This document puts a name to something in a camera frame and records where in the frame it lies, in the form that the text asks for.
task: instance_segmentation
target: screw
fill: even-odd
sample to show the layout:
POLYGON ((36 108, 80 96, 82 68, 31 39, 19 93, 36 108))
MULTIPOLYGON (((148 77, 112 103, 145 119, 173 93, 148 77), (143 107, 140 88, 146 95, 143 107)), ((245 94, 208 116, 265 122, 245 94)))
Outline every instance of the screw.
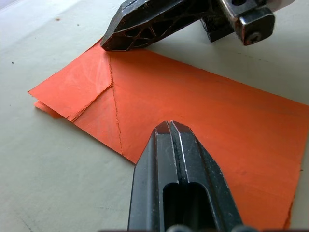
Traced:
POLYGON ((259 32, 254 32, 247 37, 246 44, 251 45, 261 41, 262 35, 259 32))

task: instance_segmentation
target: clamp jaw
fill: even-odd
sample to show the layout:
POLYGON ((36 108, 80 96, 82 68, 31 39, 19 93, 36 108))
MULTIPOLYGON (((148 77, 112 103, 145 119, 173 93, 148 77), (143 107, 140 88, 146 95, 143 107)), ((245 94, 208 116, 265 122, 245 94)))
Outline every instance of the clamp jaw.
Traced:
POLYGON ((128 231, 243 228, 255 232, 242 225, 220 167, 190 128, 175 121, 158 125, 134 170, 128 231))
POLYGON ((101 46, 107 51, 147 47, 201 20, 214 42, 235 32, 244 45, 268 38, 273 11, 294 0, 127 0, 112 19, 101 46))

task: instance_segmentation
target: gray surface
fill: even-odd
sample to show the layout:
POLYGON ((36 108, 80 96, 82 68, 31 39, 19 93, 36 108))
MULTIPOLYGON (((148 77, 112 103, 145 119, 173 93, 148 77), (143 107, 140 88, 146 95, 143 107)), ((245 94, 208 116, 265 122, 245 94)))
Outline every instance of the gray surface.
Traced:
MULTIPOLYGON (((133 165, 34 109, 27 94, 95 43, 121 2, 21 0, 0 10, 0 232, 126 228, 133 165)), ((308 10, 297 0, 279 11, 275 34, 251 47, 235 35, 210 44, 197 22, 150 49, 309 104, 308 10)), ((307 152, 294 228, 309 228, 308 167, 307 152)))

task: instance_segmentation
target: orange paper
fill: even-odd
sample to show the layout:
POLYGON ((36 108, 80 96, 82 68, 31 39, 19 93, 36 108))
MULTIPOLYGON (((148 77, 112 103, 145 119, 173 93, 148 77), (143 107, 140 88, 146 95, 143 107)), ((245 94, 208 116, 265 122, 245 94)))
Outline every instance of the orange paper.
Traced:
POLYGON ((147 50, 108 53, 99 44, 29 93, 134 163, 156 125, 186 124, 223 170, 245 224, 288 222, 306 105, 147 50))

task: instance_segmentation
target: folded paper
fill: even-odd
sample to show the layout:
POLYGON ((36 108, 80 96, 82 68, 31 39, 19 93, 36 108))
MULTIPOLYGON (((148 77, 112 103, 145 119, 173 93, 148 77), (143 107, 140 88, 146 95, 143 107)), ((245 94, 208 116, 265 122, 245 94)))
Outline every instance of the folded paper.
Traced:
POLYGON ((244 223, 288 225, 308 106, 147 50, 98 44, 29 93, 37 107, 134 163, 162 121, 191 127, 223 170, 244 223))

